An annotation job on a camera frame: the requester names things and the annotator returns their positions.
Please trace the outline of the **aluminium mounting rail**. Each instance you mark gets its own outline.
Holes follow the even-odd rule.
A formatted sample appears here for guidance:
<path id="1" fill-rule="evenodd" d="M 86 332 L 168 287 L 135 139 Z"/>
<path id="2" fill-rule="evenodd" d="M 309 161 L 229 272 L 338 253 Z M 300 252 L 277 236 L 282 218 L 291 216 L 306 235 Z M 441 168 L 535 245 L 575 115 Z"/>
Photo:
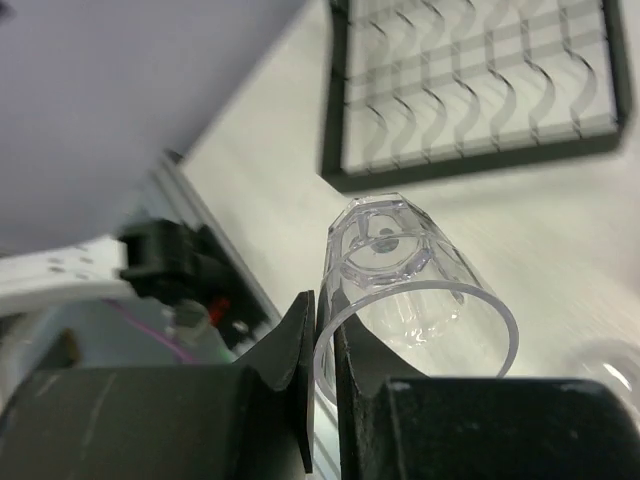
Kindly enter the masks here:
<path id="1" fill-rule="evenodd" d="M 199 245 L 233 269 L 236 290 L 224 296 L 215 294 L 210 306 L 223 339 L 240 356 L 264 338 L 280 322 L 281 315 L 186 178 L 182 160 L 172 150 L 163 152 L 144 184 L 143 205 L 153 218 L 184 223 L 196 231 Z"/>

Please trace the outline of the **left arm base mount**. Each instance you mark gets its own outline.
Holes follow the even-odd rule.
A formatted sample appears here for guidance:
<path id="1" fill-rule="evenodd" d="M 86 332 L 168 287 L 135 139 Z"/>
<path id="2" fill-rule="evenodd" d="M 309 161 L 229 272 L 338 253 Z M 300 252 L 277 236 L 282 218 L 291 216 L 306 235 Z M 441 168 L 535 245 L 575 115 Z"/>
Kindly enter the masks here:
<path id="1" fill-rule="evenodd" d="M 124 229 L 118 240 L 127 257 L 120 278 L 137 296 L 153 298 L 173 310 L 173 325 L 182 342 L 194 344 L 212 330 L 221 335 L 210 302 L 215 294 L 236 290 L 234 271 L 199 245 L 196 231 L 183 223 L 156 219 Z"/>

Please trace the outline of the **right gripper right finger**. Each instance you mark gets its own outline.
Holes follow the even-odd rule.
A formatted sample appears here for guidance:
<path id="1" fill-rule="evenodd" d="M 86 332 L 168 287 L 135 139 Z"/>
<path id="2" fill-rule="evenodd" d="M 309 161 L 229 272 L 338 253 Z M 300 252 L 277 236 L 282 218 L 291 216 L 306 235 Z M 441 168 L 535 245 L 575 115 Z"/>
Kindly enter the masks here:
<path id="1" fill-rule="evenodd" d="M 592 380 L 421 375 L 355 313 L 337 329 L 345 479 L 635 479 L 639 433 Z"/>

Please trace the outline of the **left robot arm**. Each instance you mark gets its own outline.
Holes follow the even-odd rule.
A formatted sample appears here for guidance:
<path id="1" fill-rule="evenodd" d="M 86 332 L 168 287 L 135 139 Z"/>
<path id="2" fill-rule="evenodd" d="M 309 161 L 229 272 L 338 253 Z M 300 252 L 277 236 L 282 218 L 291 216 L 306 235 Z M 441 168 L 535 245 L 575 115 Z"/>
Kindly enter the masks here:
<path id="1" fill-rule="evenodd" d="M 133 297 L 133 287 L 120 278 L 126 266 L 124 244 L 109 235 L 65 248 L 3 257 L 1 315 Z"/>

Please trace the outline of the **clear faceted glass tumbler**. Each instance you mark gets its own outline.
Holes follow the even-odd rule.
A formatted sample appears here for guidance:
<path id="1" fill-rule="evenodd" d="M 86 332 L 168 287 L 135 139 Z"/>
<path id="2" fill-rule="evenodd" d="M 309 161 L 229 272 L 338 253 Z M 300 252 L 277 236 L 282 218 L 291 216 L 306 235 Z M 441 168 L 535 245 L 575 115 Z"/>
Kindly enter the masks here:
<path id="1" fill-rule="evenodd" d="M 568 371 L 607 386 L 624 402 L 639 408 L 639 346 L 623 340 L 600 340 L 580 347 Z"/>

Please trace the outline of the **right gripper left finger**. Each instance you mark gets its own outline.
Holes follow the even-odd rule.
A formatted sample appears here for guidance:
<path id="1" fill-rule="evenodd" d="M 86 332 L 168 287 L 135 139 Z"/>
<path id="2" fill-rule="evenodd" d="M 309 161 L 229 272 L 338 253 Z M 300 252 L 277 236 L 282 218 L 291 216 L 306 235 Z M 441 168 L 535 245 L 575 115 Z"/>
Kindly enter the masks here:
<path id="1" fill-rule="evenodd" d="M 39 370 L 1 417 L 5 479 L 302 479 L 315 298 L 230 364 Z"/>

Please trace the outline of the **clear glass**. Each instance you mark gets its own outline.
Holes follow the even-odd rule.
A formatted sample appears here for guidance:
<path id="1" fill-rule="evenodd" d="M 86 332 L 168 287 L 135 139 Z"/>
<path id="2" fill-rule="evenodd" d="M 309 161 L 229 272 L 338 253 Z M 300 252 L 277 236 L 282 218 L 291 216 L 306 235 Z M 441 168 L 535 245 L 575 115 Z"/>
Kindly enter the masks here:
<path id="1" fill-rule="evenodd" d="M 353 199 L 329 226 L 314 374 L 337 401 L 337 333 L 363 327 L 427 376 L 502 378 L 511 310 L 431 217 L 398 193 Z"/>

